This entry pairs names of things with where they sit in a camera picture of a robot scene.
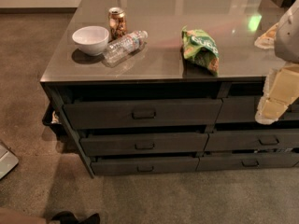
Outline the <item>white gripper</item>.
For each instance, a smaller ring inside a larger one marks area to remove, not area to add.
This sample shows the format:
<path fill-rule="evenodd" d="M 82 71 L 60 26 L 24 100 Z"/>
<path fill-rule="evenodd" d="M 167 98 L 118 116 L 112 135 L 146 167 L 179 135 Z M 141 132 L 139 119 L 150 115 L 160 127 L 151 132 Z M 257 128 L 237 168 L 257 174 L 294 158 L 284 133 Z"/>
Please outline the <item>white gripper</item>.
<path fill-rule="evenodd" d="M 299 0 L 254 45 L 260 49 L 275 47 L 276 56 L 289 62 L 280 69 L 271 69 L 264 82 L 255 120 L 270 125 L 299 98 Z"/>

